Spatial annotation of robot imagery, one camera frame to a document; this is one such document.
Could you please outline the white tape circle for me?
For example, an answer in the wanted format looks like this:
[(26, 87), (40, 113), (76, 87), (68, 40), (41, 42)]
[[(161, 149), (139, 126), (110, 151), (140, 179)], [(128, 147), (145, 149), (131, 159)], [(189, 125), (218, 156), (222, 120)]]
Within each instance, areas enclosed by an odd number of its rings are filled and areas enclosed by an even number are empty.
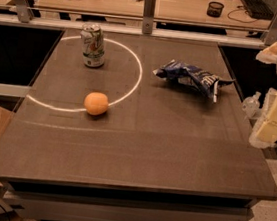
[(64, 37), (48, 59), (26, 99), (41, 107), (64, 113), (83, 113), (88, 94), (105, 94), (112, 107), (131, 96), (141, 84), (143, 66), (136, 53), (116, 40), (105, 40), (101, 67), (87, 67), (78, 35)]

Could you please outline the black mesh pen cup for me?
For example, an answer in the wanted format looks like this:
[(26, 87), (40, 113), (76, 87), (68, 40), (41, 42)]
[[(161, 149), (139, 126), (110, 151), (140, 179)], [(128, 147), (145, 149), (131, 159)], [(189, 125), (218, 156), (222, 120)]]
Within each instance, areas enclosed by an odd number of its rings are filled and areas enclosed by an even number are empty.
[(209, 6), (207, 8), (207, 14), (210, 17), (220, 17), (222, 14), (222, 9), (224, 9), (224, 5), (219, 2), (209, 2)]

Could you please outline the clear plastic sanitizer bottle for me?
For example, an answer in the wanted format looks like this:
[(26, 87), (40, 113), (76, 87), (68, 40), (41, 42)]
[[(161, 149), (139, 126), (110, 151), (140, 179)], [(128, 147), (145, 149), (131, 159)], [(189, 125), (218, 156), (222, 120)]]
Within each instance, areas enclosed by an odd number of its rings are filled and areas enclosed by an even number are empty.
[(255, 116), (257, 110), (260, 108), (260, 103), (259, 103), (259, 97), (261, 93), (260, 92), (255, 92), (254, 95), (245, 98), (242, 101), (242, 110), (245, 112), (245, 115), (248, 118), (252, 118)]

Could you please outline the middle metal rail bracket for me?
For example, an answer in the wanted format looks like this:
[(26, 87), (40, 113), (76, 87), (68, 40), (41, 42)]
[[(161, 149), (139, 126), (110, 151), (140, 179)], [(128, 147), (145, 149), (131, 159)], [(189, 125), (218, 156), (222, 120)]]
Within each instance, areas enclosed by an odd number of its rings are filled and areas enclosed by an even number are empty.
[(151, 34), (153, 29), (156, 0), (144, 0), (144, 12), (142, 20), (143, 34)]

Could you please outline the blue crumpled chip bag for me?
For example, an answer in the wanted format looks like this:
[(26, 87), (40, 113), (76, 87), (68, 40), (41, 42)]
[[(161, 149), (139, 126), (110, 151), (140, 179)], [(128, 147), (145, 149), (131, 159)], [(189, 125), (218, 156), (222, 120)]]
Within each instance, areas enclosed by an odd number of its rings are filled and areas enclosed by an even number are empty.
[(198, 66), (175, 61), (174, 59), (157, 68), (153, 74), (159, 78), (188, 86), (209, 98), (213, 103), (217, 102), (220, 87), (231, 85), (233, 80), (223, 80), (223, 78), (201, 69)]

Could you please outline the orange fruit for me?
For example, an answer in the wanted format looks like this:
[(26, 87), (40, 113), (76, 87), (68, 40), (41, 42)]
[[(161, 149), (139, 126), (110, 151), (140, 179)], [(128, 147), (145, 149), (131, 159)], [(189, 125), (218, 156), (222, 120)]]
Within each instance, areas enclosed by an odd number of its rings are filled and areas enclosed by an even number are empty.
[(84, 106), (90, 115), (101, 115), (109, 108), (108, 97), (106, 94), (93, 92), (84, 99)]

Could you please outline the green white soda can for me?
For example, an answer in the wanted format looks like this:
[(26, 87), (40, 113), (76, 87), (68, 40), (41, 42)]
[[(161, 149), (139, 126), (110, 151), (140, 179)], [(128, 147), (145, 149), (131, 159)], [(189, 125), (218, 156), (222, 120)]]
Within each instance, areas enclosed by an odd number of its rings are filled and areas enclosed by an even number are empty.
[(104, 65), (104, 33), (98, 24), (82, 25), (80, 33), (83, 61), (87, 67), (101, 67)]

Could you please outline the black keyboard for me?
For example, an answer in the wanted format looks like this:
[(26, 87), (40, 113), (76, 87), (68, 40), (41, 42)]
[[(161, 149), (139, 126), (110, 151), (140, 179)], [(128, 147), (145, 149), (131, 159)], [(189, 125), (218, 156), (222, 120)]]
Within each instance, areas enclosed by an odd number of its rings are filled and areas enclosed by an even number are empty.
[(241, 0), (241, 2), (251, 18), (259, 20), (273, 19), (273, 11), (263, 0)]

